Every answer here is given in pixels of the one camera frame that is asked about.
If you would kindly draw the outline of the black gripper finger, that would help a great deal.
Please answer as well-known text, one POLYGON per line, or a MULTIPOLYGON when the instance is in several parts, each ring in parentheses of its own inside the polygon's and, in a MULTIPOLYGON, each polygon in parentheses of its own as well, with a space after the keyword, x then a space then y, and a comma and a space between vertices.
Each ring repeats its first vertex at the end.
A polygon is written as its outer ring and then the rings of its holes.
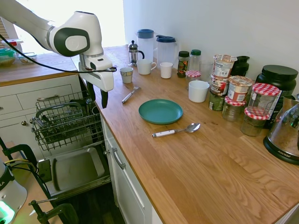
POLYGON ((100 90, 100 92, 101 92, 101 105, 102 108, 104 109, 107 107, 108 104, 108 92, 103 90, 100 90))
POLYGON ((96 100, 96 95, 95 95, 94 87, 93 87, 92 83, 87 82, 87 90, 88 90, 88 93, 89 93, 89 96, 90 96, 91 100, 95 101, 96 100))

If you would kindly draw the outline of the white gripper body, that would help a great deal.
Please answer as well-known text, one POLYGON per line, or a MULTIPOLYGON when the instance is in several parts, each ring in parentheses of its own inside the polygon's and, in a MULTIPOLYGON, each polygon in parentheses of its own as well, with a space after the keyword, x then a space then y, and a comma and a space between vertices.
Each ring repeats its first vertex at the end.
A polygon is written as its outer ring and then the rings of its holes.
POLYGON ((97 86, 103 91, 114 88, 113 64, 105 55, 79 56, 80 76, 87 82, 97 86))

